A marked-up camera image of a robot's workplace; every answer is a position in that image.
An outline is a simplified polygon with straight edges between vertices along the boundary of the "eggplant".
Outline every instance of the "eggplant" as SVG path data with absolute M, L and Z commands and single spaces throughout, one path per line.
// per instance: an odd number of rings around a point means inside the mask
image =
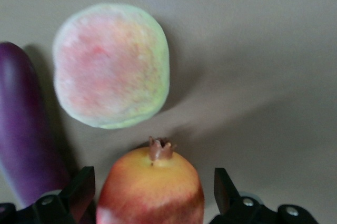
M 0 168 L 22 207 L 71 180 L 26 53 L 0 43 Z

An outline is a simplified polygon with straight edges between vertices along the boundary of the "gray surface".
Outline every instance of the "gray surface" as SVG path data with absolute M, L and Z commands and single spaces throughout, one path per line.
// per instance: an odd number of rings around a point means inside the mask
M 170 43 L 167 103 L 122 130 L 69 118 L 53 93 L 57 29 L 100 2 L 147 10 Z M 215 167 L 273 210 L 294 203 L 319 223 L 335 223 L 336 39 L 337 0 L 0 0 L 0 40 L 23 47 L 34 62 L 69 168 L 95 166 L 99 192 L 118 157 L 149 135 L 169 136 L 200 173 L 205 223 L 217 214 Z M 0 195 L 15 202 L 2 176 Z

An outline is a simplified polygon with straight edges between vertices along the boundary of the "pomegranate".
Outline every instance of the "pomegranate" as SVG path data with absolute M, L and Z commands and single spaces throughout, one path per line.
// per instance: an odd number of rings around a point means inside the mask
M 112 166 L 97 224 L 202 224 L 204 193 L 195 168 L 166 138 L 150 137 Z

